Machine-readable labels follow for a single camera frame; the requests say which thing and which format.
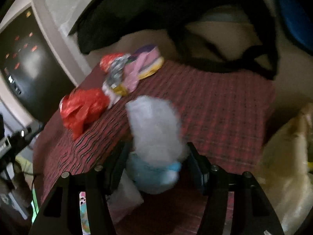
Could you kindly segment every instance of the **metal bolt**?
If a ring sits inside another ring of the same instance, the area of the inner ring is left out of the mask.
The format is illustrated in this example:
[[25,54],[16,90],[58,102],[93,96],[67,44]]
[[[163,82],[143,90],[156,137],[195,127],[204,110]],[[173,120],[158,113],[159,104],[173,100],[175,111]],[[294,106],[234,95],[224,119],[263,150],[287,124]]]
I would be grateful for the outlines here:
[[211,166],[211,170],[212,171],[218,171],[219,170],[219,167],[217,165],[212,165]]
[[250,172],[248,172],[248,171],[245,171],[245,172],[244,172],[244,176],[245,176],[246,178],[248,178],[248,179],[252,178],[252,174],[251,174]]
[[102,166],[102,165],[97,165],[97,166],[94,168],[95,171],[102,171],[102,169],[103,169],[103,166]]
[[64,179],[67,178],[68,176],[69,176],[69,172],[67,172],[67,171],[63,172],[62,175],[61,175],[61,177],[64,178]]

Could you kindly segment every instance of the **beige bag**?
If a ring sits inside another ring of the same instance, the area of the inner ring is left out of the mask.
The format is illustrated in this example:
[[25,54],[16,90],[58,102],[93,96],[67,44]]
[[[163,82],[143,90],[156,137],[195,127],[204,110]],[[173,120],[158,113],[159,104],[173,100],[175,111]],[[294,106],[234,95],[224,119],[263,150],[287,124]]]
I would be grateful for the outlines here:
[[313,206],[308,173],[312,121],[313,104],[308,104],[266,144],[254,172],[287,235],[298,230]]

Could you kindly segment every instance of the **colorful patterned fabric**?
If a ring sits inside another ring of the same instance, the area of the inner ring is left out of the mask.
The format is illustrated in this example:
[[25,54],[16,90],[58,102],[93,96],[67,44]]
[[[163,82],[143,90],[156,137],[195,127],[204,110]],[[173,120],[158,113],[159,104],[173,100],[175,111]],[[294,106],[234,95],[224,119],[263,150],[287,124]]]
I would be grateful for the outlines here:
[[[103,81],[104,74],[96,66],[80,87],[101,87]],[[227,172],[251,171],[260,158],[274,100],[273,82],[251,71],[209,73],[167,61],[75,141],[63,127],[60,113],[53,115],[34,149],[34,173],[43,174],[35,181],[40,203],[62,172],[86,172],[105,160],[116,143],[130,133],[125,104],[140,95],[170,100],[181,116],[184,140],[192,141],[212,164]],[[144,195],[144,200],[116,226],[118,234],[194,234],[206,205],[206,197],[194,188],[185,169],[174,189]],[[232,208],[230,197],[228,219]]]

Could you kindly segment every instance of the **red plastic bag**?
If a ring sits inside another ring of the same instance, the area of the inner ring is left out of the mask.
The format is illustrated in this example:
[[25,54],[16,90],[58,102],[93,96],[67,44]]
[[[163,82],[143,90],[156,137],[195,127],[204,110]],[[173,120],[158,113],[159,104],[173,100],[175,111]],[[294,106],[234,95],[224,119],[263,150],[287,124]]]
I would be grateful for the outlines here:
[[82,135],[84,125],[99,119],[109,103],[109,97],[101,89],[76,89],[63,98],[60,113],[64,126],[72,130],[73,140]]
[[104,72],[108,72],[111,66],[111,63],[114,61],[115,58],[123,56],[125,53],[113,53],[109,55],[104,55],[100,60],[100,68]]

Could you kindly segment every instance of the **black bag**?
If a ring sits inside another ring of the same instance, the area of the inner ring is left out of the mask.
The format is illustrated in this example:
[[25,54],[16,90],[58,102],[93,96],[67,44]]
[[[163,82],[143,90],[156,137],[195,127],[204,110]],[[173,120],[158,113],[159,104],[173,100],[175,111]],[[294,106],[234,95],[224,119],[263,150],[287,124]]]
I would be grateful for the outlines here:
[[[194,58],[186,45],[191,34],[185,25],[197,21],[211,8],[238,5],[254,25],[262,45],[248,48],[240,59],[225,61],[211,43],[206,47],[224,60]],[[248,69],[273,79],[277,73],[278,53],[275,45],[275,22],[263,0],[102,0],[86,12],[78,24],[78,44],[82,53],[109,46],[122,36],[143,29],[166,29],[183,61],[203,71],[226,73]],[[271,70],[261,67],[255,58],[266,54]]]

